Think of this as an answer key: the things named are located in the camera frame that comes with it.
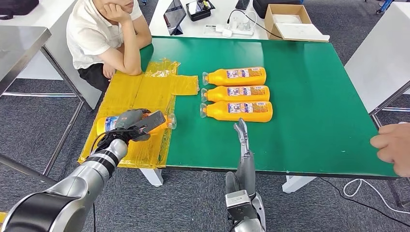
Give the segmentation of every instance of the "orange bottle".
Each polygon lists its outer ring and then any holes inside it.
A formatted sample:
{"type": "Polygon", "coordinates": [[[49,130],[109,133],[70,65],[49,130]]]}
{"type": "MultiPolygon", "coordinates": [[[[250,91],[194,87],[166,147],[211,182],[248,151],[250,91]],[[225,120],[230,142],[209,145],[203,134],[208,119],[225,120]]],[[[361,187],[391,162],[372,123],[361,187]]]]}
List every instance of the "orange bottle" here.
{"type": "Polygon", "coordinates": [[[204,86],[211,83],[217,86],[256,86],[266,81],[266,70],[263,67],[242,69],[218,69],[211,73],[202,73],[204,86]]]}
{"type": "MultiPolygon", "coordinates": [[[[149,134],[157,134],[159,131],[170,128],[176,128],[176,117],[175,114],[164,115],[165,122],[154,128],[149,132],[149,134]]],[[[97,121],[97,134],[104,133],[115,128],[115,124],[118,120],[118,116],[103,117],[97,121]]]]}
{"type": "Polygon", "coordinates": [[[272,119],[273,107],[268,101],[219,101],[211,105],[201,104],[201,117],[213,117],[221,121],[268,122],[272,119]]]}
{"type": "Polygon", "coordinates": [[[215,89],[201,90],[202,102],[220,101],[269,101],[270,92],[267,86],[218,86],[215,89]]]}

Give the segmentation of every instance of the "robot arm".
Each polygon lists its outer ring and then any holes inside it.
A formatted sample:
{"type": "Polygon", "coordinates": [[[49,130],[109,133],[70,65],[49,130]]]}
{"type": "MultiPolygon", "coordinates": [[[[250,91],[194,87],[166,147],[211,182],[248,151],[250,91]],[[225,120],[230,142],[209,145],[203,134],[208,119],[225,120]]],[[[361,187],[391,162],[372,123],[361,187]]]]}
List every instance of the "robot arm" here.
{"type": "Polygon", "coordinates": [[[116,128],[98,143],[98,148],[68,177],[49,189],[30,194],[9,212],[2,232],[80,232],[87,214],[121,159],[129,140],[149,138],[148,132],[165,118],[159,111],[143,118],[148,110],[122,113],[116,128]]]}
{"type": "Polygon", "coordinates": [[[249,150],[248,129],[243,119],[234,124],[241,144],[236,173],[225,176],[226,208],[232,217],[235,232],[265,232],[265,211],[262,198],[255,191],[255,162],[249,150]]]}

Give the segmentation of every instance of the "white shirt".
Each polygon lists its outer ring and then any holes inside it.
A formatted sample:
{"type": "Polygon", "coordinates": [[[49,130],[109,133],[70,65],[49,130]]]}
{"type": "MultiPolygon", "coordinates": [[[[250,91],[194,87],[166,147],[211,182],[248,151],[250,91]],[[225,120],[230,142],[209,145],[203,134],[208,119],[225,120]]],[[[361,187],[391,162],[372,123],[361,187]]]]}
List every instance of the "white shirt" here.
{"type": "MultiPolygon", "coordinates": [[[[134,0],[130,15],[131,20],[142,16],[137,0],[134,0]]],[[[73,56],[74,68],[86,69],[92,64],[104,63],[97,55],[123,43],[121,25],[108,22],[92,0],[78,0],[67,22],[67,45],[73,56]]]]}

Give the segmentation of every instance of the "yellow plastic film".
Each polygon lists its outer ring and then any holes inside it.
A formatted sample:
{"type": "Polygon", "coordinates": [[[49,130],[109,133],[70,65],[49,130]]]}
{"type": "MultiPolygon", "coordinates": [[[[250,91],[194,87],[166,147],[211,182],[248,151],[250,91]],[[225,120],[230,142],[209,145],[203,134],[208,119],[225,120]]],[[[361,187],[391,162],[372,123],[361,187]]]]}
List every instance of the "yellow plastic film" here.
{"type": "MultiPolygon", "coordinates": [[[[150,62],[146,72],[139,76],[117,72],[111,80],[78,161],[84,162],[91,152],[91,144],[97,137],[98,119],[118,116],[129,109],[138,108],[152,112],[160,110],[168,115],[174,112],[175,95],[196,95],[199,91],[198,76],[177,75],[179,65],[176,61],[164,58],[160,62],[150,62]]],[[[130,141],[128,153],[118,166],[165,167],[171,133],[171,129],[165,129],[151,135],[147,141],[130,141]]]]}
{"type": "MultiPolygon", "coordinates": [[[[178,65],[178,62],[171,62],[168,59],[163,59],[162,62],[150,62],[135,97],[133,108],[146,108],[152,112],[160,110],[164,114],[173,113],[175,104],[172,94],[173,77],[176,75],[178,65]]],[[[151,135],[145,142],[130,143],[129,152],[124,158],[127,166],[135,164],[139,168],[158,167],[159,157],[166,160],[168,153],[169,140],[163,139],[165,134],[170,137],[171,130],[162,130],[151,135]]]]}
{"type": "Polygon", "coordinates": [[[2,224],[4,222],[4,220],[7,217],[7,213],[5,212],[0,212],[0,224],[2,224]]]}
{"type": "Polygon", "coordinates": [[[78,158],[79,163],[84,162],[91,153],[92,142],[97,137],[98,119],[108,116],[117,116],[132,109],[142,79],[143,75],[129,76],[123,73],[114,75],[98,109],[81,155],[78,158]]]}
{"type": "Polygon", "coordinates": [[[176,75],[173,77],[174,95],[197,95],[199,91],[198,76],[176,75]]]}

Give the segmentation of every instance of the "green mat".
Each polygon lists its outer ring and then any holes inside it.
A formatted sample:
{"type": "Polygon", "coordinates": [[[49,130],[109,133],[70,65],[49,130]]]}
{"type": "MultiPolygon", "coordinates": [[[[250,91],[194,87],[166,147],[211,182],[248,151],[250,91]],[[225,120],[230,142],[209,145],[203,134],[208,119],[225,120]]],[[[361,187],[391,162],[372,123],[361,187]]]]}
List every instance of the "green mat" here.
{"type": "MultiPolygon", "coordinates": [[[[154,37],[152,44],[142,52],[143,65],[176,60],[178,74],[266,68],[273,118],[247,123],[257,170],[396,176],[369,143],[377,131],[330,43],[154,37]]],[[[200,118],[200,103],[200,95],[177,97],[167,166],[235,169],[234,122],[200,118]]]]}

